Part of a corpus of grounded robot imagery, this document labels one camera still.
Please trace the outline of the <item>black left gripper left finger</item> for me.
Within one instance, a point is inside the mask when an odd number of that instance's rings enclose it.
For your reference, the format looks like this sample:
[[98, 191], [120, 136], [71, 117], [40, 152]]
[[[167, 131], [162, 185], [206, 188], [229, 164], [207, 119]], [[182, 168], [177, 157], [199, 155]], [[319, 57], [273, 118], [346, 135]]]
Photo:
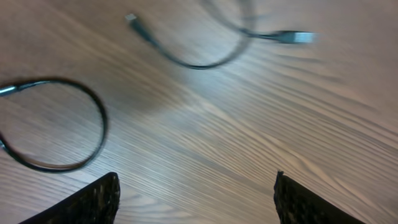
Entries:
[[120, 194], [118, 175], [109, 172], [21, 224], [113, 224]]

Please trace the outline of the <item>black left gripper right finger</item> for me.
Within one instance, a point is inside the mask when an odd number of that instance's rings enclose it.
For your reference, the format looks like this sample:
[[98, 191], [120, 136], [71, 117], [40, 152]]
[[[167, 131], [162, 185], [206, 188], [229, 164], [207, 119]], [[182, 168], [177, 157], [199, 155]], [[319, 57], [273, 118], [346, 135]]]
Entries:
[[281, 224], [364, 224], [278, 171], [274, 203]]

